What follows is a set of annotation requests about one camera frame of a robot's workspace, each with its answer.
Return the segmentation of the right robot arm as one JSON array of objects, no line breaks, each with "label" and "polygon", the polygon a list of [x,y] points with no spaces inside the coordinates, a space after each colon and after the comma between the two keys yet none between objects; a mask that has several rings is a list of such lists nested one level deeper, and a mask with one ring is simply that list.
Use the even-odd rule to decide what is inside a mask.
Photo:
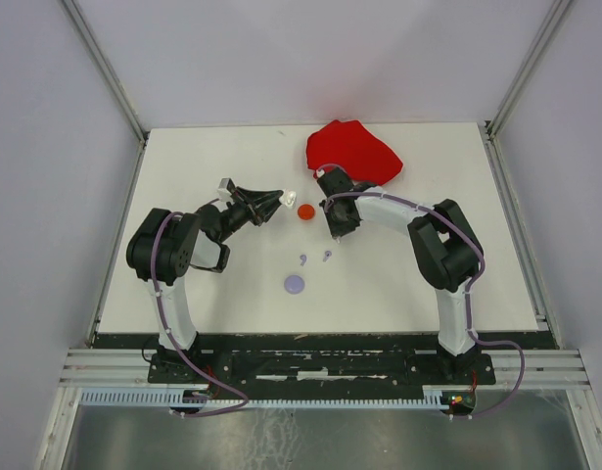
[{"label": "right robot arm", "polygon": [[355,183],[335,164],[316,171],[325,195],[320,203],[334,239],[372,222],[406,236],[423,279],[435,289],[438,344],[437,372],[458,383],[472,371],[468,356],[478,343],[473,327],[471,291],[485,269],[484,251],[460,206],[446,199],[434,206],[404,200],[371,182]]}]

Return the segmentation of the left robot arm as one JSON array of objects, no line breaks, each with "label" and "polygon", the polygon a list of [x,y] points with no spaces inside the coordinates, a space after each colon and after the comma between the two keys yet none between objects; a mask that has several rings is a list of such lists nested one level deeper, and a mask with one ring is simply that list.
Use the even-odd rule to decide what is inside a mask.
[{"label": "left robot arm", "polygon": [[204,359],[193,348],[198,332],[190,316],[184,277],[189,269],[220,273],[227,265],[229,239],[246,224],[260,227],[282,207],[295,206],[292,190],[257,191],[221,180],[219,202],[207,203],[193,212],[149,211],[126,249],[126,262],[144,281],[157,310],[160,344],[177,351],[170,371],[181,381],[192,382],[204,370]]}]

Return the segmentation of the orange earbud charging case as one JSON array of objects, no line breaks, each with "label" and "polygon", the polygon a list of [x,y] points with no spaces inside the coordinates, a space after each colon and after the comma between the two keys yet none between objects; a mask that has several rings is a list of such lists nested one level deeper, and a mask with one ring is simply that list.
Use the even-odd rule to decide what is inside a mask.
[{"label": "orange earbud charging case", "polygon": [[311,204],[302,204],[297,210],[297,215],[301,220],[309,221],[315,217],[316,211]]}]

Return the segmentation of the white earbud charging case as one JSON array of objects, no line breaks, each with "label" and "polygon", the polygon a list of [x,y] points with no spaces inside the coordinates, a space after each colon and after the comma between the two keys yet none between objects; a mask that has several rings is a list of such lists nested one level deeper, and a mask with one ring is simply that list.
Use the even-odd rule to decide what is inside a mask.
[{"label": "white earbud charging case", "polygon": [[296,205],[296,201],[297,192],[293,190],[284,190],[279,198],[280,204],[288,209],[292,209]]}]

